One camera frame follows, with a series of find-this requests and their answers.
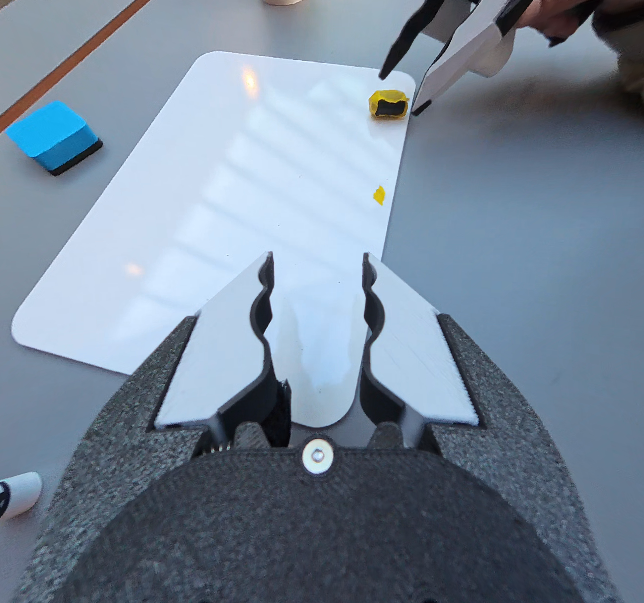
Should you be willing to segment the small white dry-erase board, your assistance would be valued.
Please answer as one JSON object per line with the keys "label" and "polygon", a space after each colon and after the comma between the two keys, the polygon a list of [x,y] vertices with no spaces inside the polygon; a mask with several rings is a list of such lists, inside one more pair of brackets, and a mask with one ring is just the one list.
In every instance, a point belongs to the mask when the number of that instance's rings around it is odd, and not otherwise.
{"label": "small white dry-erase board", "polygon": [[[132,373],[182,318],[274,255],[276,374],[294,422],[354,400],[366,339],[363,255],[381,259],[408,116],[368,99],[414,78],[259,55],[199,57],[17,309],[23,346]],[[384,205],[373,193],[382,185]]]}

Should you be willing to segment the yellow tape strip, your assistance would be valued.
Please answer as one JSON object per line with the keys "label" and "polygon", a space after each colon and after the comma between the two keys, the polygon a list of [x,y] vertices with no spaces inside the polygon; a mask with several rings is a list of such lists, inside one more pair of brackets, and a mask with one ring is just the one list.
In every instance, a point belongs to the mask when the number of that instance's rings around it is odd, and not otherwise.
{"label": "yellow tape strip", "polygon": [[395,90],[395,89],[378,90],[378,91],[374,92],[368,99],[368,107],[369,107],[370,114],[375,119],[385,119],[385,118],[398,119],[398,118],[391,118],[391,117],[375,117],[375,115],[374,115],[375,114],[375,109],[376,109],[377,101],[379,99],[386,99],[386,100],[399,100],[399,99],[402,99],[402,100],[407,100],[409,102],[409,98],[402,91]]}

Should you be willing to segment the blue board eraser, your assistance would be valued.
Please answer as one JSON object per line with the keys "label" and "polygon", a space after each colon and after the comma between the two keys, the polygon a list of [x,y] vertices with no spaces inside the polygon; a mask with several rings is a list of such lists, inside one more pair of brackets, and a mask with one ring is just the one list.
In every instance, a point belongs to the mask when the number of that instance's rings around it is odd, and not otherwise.
{"label": "blue board eraser", "polygon": [[51,175],[58,176],[103,143],[82,116],[54,101],[6,129],[9,138]]}

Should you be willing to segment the person's right forearm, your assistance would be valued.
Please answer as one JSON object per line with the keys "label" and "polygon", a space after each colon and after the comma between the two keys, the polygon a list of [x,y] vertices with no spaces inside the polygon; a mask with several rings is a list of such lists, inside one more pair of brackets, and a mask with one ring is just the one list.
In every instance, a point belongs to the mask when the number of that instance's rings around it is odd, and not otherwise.
{"label": "person's right forearm", "polygon": [[592,29],[616,53],[623,89],[643,98],[643,0],[604,0]]}

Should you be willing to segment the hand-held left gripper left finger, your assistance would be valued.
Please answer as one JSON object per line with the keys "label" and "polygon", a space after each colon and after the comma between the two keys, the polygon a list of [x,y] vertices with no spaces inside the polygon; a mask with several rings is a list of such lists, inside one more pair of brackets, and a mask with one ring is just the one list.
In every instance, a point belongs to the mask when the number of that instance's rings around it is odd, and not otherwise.
{"label": "hand-held left gripper left finger", "polygon": [[264,336],[273,287],[273,255],[265,252],[200,309],[156,428],[206,424],[222,444],[240,423],[268,417],[279,392]]}

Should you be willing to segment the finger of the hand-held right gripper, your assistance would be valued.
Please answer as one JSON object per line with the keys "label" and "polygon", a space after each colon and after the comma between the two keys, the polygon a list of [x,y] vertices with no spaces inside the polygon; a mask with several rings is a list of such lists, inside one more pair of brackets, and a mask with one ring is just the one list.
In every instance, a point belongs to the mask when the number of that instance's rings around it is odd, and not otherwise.
{"label": "finger of the hand-held right gripper", "polygon": [[509,1],[480,0],[455,29],[423,77],[411,109],[413,115],[419,115],[468,71],[492,77],[504,67],[513,50],[515,31],[503,36],[496,20]]}
{"label": "finger of the hand-held right gripper", "polygon": [[392,44],[379,73],[384,79],[407,54],[417,36],[426,34],[442,43],[447,43],[469,16],[471,7],[480,0],[421,0],[421,3],[405,22],[398,38]]}

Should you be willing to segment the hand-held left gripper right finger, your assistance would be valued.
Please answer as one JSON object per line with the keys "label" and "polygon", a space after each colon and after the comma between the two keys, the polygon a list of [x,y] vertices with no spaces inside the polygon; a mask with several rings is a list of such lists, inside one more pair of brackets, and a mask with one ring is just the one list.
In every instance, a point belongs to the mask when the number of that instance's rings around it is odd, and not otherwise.
{"label": "hand-held left gripper right finger", "polygon": [[432,424],[479,425],[438,311],[371,253],[363,257],[370,329],[359,396],[376,425],[394,422],[406,446],[439,448]]}

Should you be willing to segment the white dry-erase marker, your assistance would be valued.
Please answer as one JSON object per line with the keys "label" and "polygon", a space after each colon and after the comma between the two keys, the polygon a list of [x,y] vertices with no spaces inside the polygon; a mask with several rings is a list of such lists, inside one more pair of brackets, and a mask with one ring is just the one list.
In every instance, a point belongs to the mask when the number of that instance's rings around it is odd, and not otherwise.
{"label": "white dry-erase marker", "polygon": [[43,482],[37,472],[27,472],[1,480],[1,518],[15,518],[37,502]]}

